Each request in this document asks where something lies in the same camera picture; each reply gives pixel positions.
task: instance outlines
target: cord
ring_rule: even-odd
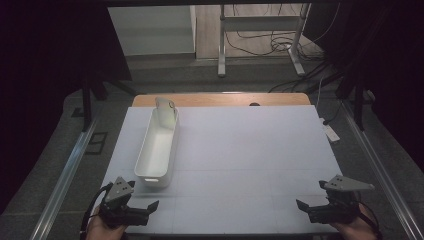
[[[284,85],[287,85],[287,84],[291,84],[291,83],[295,83],[295,82],[298,82],[298,81],[299,81],[299,80],[294,80],[294,81],[290,81],[290,82],[280,83],[280,84],[275,85],[274,87],[272,87],[272,88],[268,91],[268,93],[271,93],[271,92],[272,92],[272,90],[276,89],[277,87],[281,87],[281,86],[284,86]]]
[[[280,4],[280,8],[279,8],[279,10],[278,10],[278,16],[280,15],[280,13],[281,13],[281,9],[282,9],[282,6],[283,6],[283,4]],[[234,16],[236,16],[236,15],[239,15],[239,12],[238,12],[238,10],[237,10],[237,7],[236,7],[236,5],[235,4],[233,4],[233,15]],[[237,50],[240,50],[240,51],[243,51],[243,52],[246,52],[246,53],[249,53],[249,54],[252,54],[252,55],[255,55],[255,56],[266,56],[266,55],[269,55],[269,54],[271,54],[271,53],[274,53],[274,52],[283,52],[283,51],[287,51],[290,47],[287,47],[286,45],[290,45],[291,46],[291,44],[292,44],[292,42],[293,42],[293,39],[291,39],[291,38],[286,38],[286,37],[277,37],[277,38],[273,38],[274,36],[276,36],[276,35],[285,35],[285,34],[293,34],[293,33],[295,33],[295,32],[285,32],[285,33],[277,33],[277,34],[274,34],[274,31],[272,31],[270,34],[261,34],[261,35],[255,35],[255,36],[242,36],[242,35],[240,35],[240,33],[237,31],[237,35],[239,36],[239,37],[241,37],[241,38],[246,38],[246,39],[250,39],[250,38],[257,38],[257,37],[266,37],[266,36],[271,36],[271,40],[270,40],[270,46],[271,46],[271,51],[270,52],[267,52],[267,53],[254,53],[254,52],[250,52],[250,51],[248,51],[248,50],[246,50],[246,49],[243,49],[243,48],[239,48],[239,47],[235,47],[230,41],[229,41],[229,38],[228,38],[228,34],[227,34],[227,32],[225,32],[225,37],[227,38],[227,42],[228,42],[228,44],[231,46],[231,47],[233,47],[233,48],[235,48],[235,49],[237,49]],[[289,40],[289,41],[283,41],[283,42],[277,42],[276,40],[277,39],[285,39],[285,40]]]
[[[319,97],[321,95],[321,83],[322,80],[324,79],[325,74],[322,74],[321,80],[319,80],[319,88],[318,88],[318,99],[317,99],[317,104],[315,106],[315,109],[318,111],[318,104],[319,104]]]
[[[298,14],[296,13],[296,11],[293,9],[293,6],[292,6],[292,4],[291,4],[291,3],[290,3],[290,8],[292,9],[292,11],[293,11],[294,15],[298,15]]]
[[[383,234],[380,231],[380,223],[378,222],[378,219],[374,213],[374,211],[365,203],[361,202],[361,201],[356,201],[357,203],[362,204],[372,215],[372,218],[374,219],[374,221],[372,221],[369,217],[367,217],[365,214],[363,214],[362,212],[359,213],[359,218],[361,218],[362,220],[364,220],[364,222],[366,222],[368,225],[370,225],[370,227],[373,229],[374,233],[376,234],[376,237],[378,240],[383,239]]]
[[[93,199],[90,202],[90,205],[88,206],[87,211],[84,213],[84,218],[82,219],[81,228],[80,228],[80,240],[84,240],[87,236],[87,225],[88,220],[98,214],[91,215],[91,212],[93,211],[94,204],[96,203],[97,198],[100,196],[100,194],[103,191],[109,191],[113,186],[113,183],[109,183],[108,185],[100,188],[100,190],[94,195]]]
[[[303,46],[302,46],[302,44],[298,44],[298,48],[297,48],[297,50],[298,50],[298,54],[299,54],[299,57],[302,59],[302,60],[305,60],[305,61],[323,61],[323,60],[325,60],[326,59],[326,57],[325,57],[325,55],[324,55],[324,53],[325,52],[315,52],[315,53],[318,53],[317,55],[307,55],[304,51],[303,51]]]
[[[292,87],[292,90],[291,90],[291,92],[294,92],[294,90],[296,89],[296,87],[300,84],[300,83],[302,83],[302,82],[304,82],[304,81],[306,81],[306,80],[308,80],[308,79],[311,79],[312,77],[314,77],[314,76],[316,76],[316,75],[318,75],[320,72],[322,72],[324,69],[326,69],[328,66],[330,65],[330,63],[327,61],[327,60],[325,60],[325,61],[323,61],[323,62],[321,62],[318,66],[316,66],[311,72],[309,72],[308,74],[306,74],[305,76],[303,76],[302,77],[302,79],[301,80],[299,80],[299,82],[297,82],[295,85],[293,85],[293,87]]]
[[[316,38],[315,40],[311,41],[308,44],[305,44],[305,46],[307,46],[307,45],[309,45],[311,43],[314,43],[315,41],[321,39],[323,36],[325,36],[325,34],[327,34],[328,31],[330,31],[331,27],[333,26],[333,24],[334,24],[334,22],[336,20],[337,14],[339,13],[339,9],[340,9],[340,3],[337,5],[336,13],[334,14],[333,20],[331,21],[331,24],[330,24],[330,26],[328,26],[327,30],[321,36],[319,36],[318,38]]]
[[[332,118],[328,119],[328,120],[324,120],[324,122],[322,122],[322,124],[327,126],[331,121],[333,121],[337,117],[337,115],[339,114],[341,106],[342,106],[342,101],[340,101],[339,107],[337,108],[337,111],[334,114],[334,116]]]
[[[299,79],[299,80],[294,80],[294,81],[290,81],[290,82],[285,82],[285,83],[280,83],[280,84],[278,84],[278,85],[276,85],[276,86],[274,86],[274,87],[272,87],[269,91],[268,91],[268,93],[270,93],[270,92],[272,92],[275,88],[277,88],[277,87],[280,87],[280,86],[284,86],[284,85],[287,85],[287,84],[291,84],[291,83],[295,83],[292,87],[289,87],[289,88],[285,88],[285,89],[283,89],[283,91],[282,92],[284,92],[284,91],[286,91],[286,90],[288,90],[288,89],[292,89],[293,90],[293,88],[295,88],[300,82],[303,82],[303,81],[306,81],[306,80],[308,80],[309,78],[311,78],[311,77],[313,77],[313,76],[315,76],[316,74],[318,74],[318,73],[320,73],[323,69],[321,69],[321,70],[319,70],[317,73],[314,73],[315,71],[317,71],[317,69],[319,69],[320,67],[322,67],[322,66],[324,66],[325,65],[325,62],[322,62],[322,63],[320,63],[318,66],[316,66],[314,69],[312,69],[309,73],[307,73],[305,76],[303,76],[302,77],[302,79]]]

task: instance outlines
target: gray floor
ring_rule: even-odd
[[[287,58],[273,59],[230,59],[227,76],[217,77],[216,61],[200,61],[191,57],[128,59],[133,82],[128,86],[145,93],[181,92],[268,92],[279,83],[298,79]],[[307,71],[317,63],[305,63]],[[310,83],[319,81],[319,76]],[[101,187],[110,157],[118,138],[126,110],[133,97],[120,89],[105,83],[109,96],[106,101],[93,99],[95,109],[100,109],[100,120],[95,133],[107,132],[105,146],[100,154],[85,154],[59,210],[48,239],[77,239],[82,215],[91,198]],[[318,113],[331,118],[339,107],[334,96],[337,83],[320,91]],[[318,92],[309,95],[316,104]],[[81,93],[71,94],[64,102],[64,113],[36,166],[0,217],[2,239],[28,239],[43,211],[55,183],[66,164],[82,129],[81,117],[72,117],[75,109],[82,107]],[[377,214],[385,239],[407,239],[396,213],[369,167],[367,158],[358,145],[346,118],[340,112],[331,122],[341,137],[332,148],[340,168],[345,175],[372,183],[376,191],[364,193],[363,200]],[[372,113],[370,105],[364,107],[366,133],[381,156],[418,224],[424,224],[424,175]],[[88,151],[97,151],[96,145],[89,145]]]

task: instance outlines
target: table leg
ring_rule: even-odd
[[[305,3],[303,5],[302,11],[300,12],[299,21],[297,23],[296,33],[293,38],[293,43],[288,50],[290,58],[293,62],[294,68],[296,69],[296,73],[299,76],[304,76],[305,71],[303,70],[302,64],[299,61],[299,52],[297,50],[297,46],[299,44],[300,36],[302,35],[303,27],[305,26],[306,15],[308,14],[310,3]]]
[[[225,14],[224,5],[221,5],[221,17],[220,17],[220,33],[219,33],[219,56],[218,56],[218,76],[225,77]]]

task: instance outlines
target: wooden board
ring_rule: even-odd
[[[251,103],[263,106],[311,104],[308,96],[303,93],[192,93],[138,95],[132,106],[155,106],[156,97],[170,99],[178,107],[249,106]]]

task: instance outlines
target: power strip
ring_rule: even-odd
[[[334,132],[334,130],[330,127],[330,125],[324,125],[324,118],[320,118],[319,120],[321,120],[321,124],[322,124],[322,129],[325,132],[325,135],[327,135],[328,141],[330,141],[330,143],[336,143],[338,141],[340,141],[339,136],[336,134],[336,132]]]

